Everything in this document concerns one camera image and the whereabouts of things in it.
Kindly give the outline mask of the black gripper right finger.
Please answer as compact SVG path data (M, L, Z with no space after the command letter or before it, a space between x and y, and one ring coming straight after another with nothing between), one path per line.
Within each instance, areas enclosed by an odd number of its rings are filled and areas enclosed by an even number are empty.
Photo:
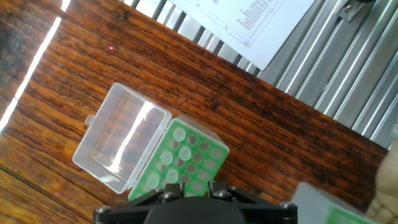
M270 203L236 186L221 182L208 184L208 197L220 203L228 220L240 223L298 223L298 207L292 202Z

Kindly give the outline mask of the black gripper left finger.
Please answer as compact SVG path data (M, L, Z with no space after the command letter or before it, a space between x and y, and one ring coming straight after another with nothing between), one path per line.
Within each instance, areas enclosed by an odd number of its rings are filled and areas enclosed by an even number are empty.
M185 197L185 183L166 184L164 189L148 193L125 205L103 205L93 212L93 223L144 223L150 210L157 205Z

